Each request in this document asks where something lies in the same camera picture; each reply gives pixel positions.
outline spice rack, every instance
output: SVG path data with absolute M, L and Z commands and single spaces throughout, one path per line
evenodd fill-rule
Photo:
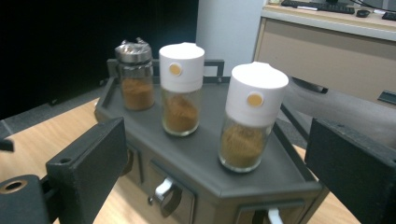
M 324 200 L 327 189 L 311 175 L 277 125 L 254 171 L 237 174 L 220 164 L 218 148 L 230 80 L 221 76 L 221 62 L 217 77 L 204 78 L 200 124 L 186 137 L 171 136 L 163 129 L 158 77 L 154 77 L 155 103 L 150 109 L 131 111 L 123 106 L 114 63 L 107 62 L 110 78 L 95 116 L 98 121 L 124 117 L 132 167 L 127 175 L 148 195 L 149 203 L 142 206 L 166 209 L 166 204 L 151 203 L 164 180 L 178 189 L 169 199 L 176 198 L 176 205 L 167 212 L 180 223 L 252 223 L 270 208 L 279 210 L 284 223 L 306 223 Z

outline black background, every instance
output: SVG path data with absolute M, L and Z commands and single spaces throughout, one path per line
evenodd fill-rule
M 198 0 L 2 1 L 0 119 L 98 88 L 122 40 L 195 42 Z

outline jar label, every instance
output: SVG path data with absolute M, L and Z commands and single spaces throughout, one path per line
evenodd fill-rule
M 263 97 L 259 92 L 253 92 L 247 97 L 247 103 L 251 106 L 260 106 L 263 102 Z
M 181 66 L 180 66 L 180 64 L 172 63 L 169 66 L 169 71 L 171 72 L 172 75 L 180 76 L 180 74 L 181 74 Z

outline screw hole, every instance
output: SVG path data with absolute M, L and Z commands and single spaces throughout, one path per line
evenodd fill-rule
M 0 188 L 0 193 L 9 194 L 23 189 L 27 185 L 26 180 L 15 180 Z
M 70 162 L 72 159 L 70 159 L 70 158 L 63 158 L 63 159 L 61 159 L 61 163 L 68 163 L 68 162 Z

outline white wall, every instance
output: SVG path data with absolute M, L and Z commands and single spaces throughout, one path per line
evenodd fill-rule
M 206 59 L 224 60 L 224 76 L 239 64 L 253 62 L 266 1 L 200 0 L 196 44 L 205 50 Z M 212 76 L 212 71 L 206 69 L 205 74 Z

